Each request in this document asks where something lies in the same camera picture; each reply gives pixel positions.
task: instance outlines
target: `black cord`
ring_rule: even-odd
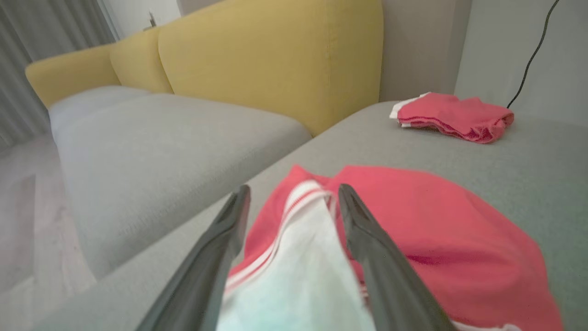
[[[519,91],[516,93],[514,98],[512,100],[510,100],[509,105],[506,106],[506,108],[510,108],[510,105],[513,104],[513,102],[516,100],[516,98],[519,96],[521,90],[523,89],[524,80],[527,79],[527,72],[529,71],[529,65],[531,65],[531,62],[533,61],[533,58],[535,57],[537,52],[539,52],[539,48],[541,47],[541,44],[543,43],[543,39],[545,39],[545,33],[547,32],[547,23],[549,22],[549,16],[551,16],[551,12],[553,11],[553,8],[555,8],[555,5],[557,5],[558,2],[559,2],[559,0],[555,0],[555,2],[553,3],[553,6],[551,7],[549,12],[547,13],[547,17],[545,18],[545,26],[543,27],[543,35],[541,36],[541,40],[539,41],[539,45],[537,45],[537,49],[535,49],[533,56],[531,56],[529,63],[527,63],[527,68],[524,70],[523,81],[520,82]]]

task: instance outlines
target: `wooden floor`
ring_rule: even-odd
[[[0,330],[30,330],[96,283],[50,135],[0,154]]]

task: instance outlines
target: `gray sofa seat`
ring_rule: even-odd
[[[56,106],[54,139],[96,278],[310,139],[282,115],[125,87]]]
[[[517,115],[502,139],[478,145],[401,129],[387,119],[392,105],[351,115],[251,179],[248,228],[294,164],[324,176],[347,164],[430,171],[473,191],[538,242],[566,330],[585,329],[588,129]],[[219,200],[73,298],[36,330],[133,330],[223,203]]]

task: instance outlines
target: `red cloth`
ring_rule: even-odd
[[[511,323],[522,331],[563,330],[537,244],[478,196],[419,171],[345,167],[327,178],[295,166],[268,198],[247,236],[244,261],[229,275],[253,269],[263,258],[278,235],[290,192],[308,180],[333,198],[340,184],[353,186],[452,320],[477,327]],[[336,226],[346,247],[337,210]],[[347,255],[363,282],[361,265]]]
[[[428,93],[403,106],[397,118],[413,128],[433,127],[447,135],[488,144],[502,136],[515,115],[479,98],[460,100],[454,95]]]

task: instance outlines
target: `yellow cushion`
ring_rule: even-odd
[[[113,44],[34,62],[26,78],[47,108],[57,101],[91,88],[120,85],[110,61]]]
[[[226,0],[171,22],[175,94],[272,111],[313,135],[378,102],[380,0]]]
[[[173,93],[159,60],[159,31],[160,28],[152,28],[139,32],[112,47],[112,67],[123,86]]]

